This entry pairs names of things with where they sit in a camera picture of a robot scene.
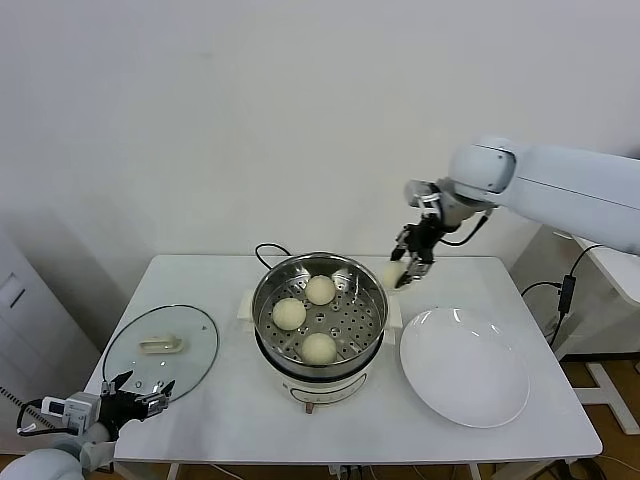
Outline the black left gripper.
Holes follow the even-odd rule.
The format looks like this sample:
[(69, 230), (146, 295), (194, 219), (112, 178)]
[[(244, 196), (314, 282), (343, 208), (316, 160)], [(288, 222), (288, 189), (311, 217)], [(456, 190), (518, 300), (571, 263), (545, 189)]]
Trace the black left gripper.
[(106, 396), (101, 397), (98, 422), (107, 430), (110, 441), (118, 440), (120, 429), (129, 421), (144, 421), (147, 415), (158, 415), (170, 403), (174, 380), (140, 397), (120, 391), (132, 374), (132, 370), (120, 373), (111, 380), (104, 380), (101, 385), (101, 394)]

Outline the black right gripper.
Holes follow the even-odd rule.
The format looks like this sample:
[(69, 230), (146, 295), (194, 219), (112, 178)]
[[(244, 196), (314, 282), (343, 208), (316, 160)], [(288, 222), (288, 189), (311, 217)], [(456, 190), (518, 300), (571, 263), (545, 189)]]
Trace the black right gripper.
[(422, 215), (417, 224), (407, 224), (399, 232), (390, 260), (399, 261), (406, 252), (410, 260), (398, 262), (396, 290), (409, 287), (429, 273), (433, 266), (433, 250), (444, 233), (444, 225), (435, 213)]

